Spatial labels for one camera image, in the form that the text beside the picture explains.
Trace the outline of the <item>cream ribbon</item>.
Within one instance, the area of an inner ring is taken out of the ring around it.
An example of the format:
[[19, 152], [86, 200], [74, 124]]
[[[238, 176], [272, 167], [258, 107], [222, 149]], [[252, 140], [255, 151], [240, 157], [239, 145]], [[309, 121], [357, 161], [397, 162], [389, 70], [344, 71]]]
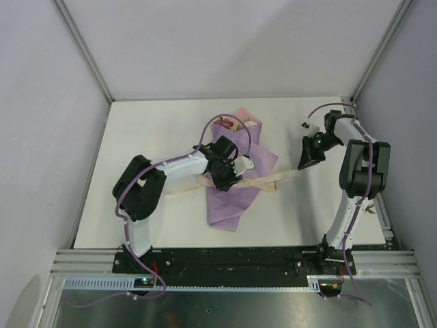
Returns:
[[[300, 171], [296, 169], [288, 170], [285, 172], [279, 172], [267, 176], [262, 176], [259, 178], [243, 178], [240, 182], [233, 186], [234, 189], [246, 189], [246, 188], [256, 188], [260, 191], [266, 192], [275, 192], [279, 188], [279, 184], [283, 180], [287, 180], [289, 178], [294, 178], [300, 175]], [[192, 184], [189, 187], [186, 187], [179, 191], [166, 191], [164, 193], [165, 197], [180, 197], [187, 193], [204, 189], [206, 187], [213, 187], [213, 182], [210, 177], [207, 177], [205, 174], [197, 175], [196, 183]]]

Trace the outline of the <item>pink wrapping paper sheet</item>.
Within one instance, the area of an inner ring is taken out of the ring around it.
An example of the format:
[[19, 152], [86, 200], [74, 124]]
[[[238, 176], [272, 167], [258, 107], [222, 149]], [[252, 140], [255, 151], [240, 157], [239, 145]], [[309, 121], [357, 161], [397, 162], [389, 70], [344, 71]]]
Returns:
[[[256, 179], [273, 172], [278, 156], [263, 146], [259, 141], [262, 121], [245, 108], [234, 111], [231, 118], [221, 117], [211, 127], [212, 140], [225, 136], [238, 148], [238, 156], [248, 154], [255, 164], [254, 170], [243, 174], [244, 178]], [[207, 221], [212, 228], [235, 232], [241, 216], [254, 202], [261, 190], [249, 187], [240, 181], [228, 191], [219, 191], [216, 187], [206, 189]]]

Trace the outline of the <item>dark pink rose stem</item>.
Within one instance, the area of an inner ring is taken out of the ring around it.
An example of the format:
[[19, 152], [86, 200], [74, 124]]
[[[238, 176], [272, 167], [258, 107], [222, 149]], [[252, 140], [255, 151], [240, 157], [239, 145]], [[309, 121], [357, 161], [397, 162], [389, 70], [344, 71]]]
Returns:
[[224, 118], [222, 116], [219, 116], [218, 119], [214, 122], [215, 124], [222, 126], [228, 130], [231, 130], [234, 126], [234, 122], [231, 121], [228, 118]]

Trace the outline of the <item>light pink rose stem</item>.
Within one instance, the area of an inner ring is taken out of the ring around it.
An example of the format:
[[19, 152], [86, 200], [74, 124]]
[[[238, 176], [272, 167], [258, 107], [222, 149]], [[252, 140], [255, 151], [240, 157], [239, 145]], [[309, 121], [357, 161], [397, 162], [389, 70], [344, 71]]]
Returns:
[[237, 125], [235, 131], [243, 131], [245, 128], [251, 128], [253, 126], [257, 126], [259, 124], [258, 121], [254, 120], [243, 120], [241, 122], [237, 121]]

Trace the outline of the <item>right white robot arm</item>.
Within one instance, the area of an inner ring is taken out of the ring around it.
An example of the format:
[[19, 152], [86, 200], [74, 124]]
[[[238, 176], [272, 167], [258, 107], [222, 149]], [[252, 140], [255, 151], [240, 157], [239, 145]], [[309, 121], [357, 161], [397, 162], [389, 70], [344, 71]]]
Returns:
[[351, 271], [353, 235], [365, 208], [386, 187], [391, 146], [377, 141], [353, 115], [331, 110], [324, 116], [324, 132], [302, 139], [299, 170], [325, 161], [335, 146], [346, 149], [339, 172], [341, 202], [332, 226], [315, 253], [301, 253], [295, 259], [298, 275], [335, 275]]

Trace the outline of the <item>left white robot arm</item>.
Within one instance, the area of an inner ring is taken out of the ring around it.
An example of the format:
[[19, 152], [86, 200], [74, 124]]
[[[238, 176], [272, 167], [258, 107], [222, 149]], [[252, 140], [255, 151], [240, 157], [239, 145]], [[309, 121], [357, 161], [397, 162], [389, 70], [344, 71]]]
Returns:
[[239, 156], [236, 144], [224, 136], [172, 159], [151, 161], [142, 155], [134, 157], [112, 191], [115, 214], [124, 220], [125, 246], [130, 251], [127, 265], [136, 273], [149, 269], [149, 222], [158, 215], [160, 199], [168, 187], [205, 174], [216, 190], [228, 192], [246, 171], [254, 168], [250, 156]]

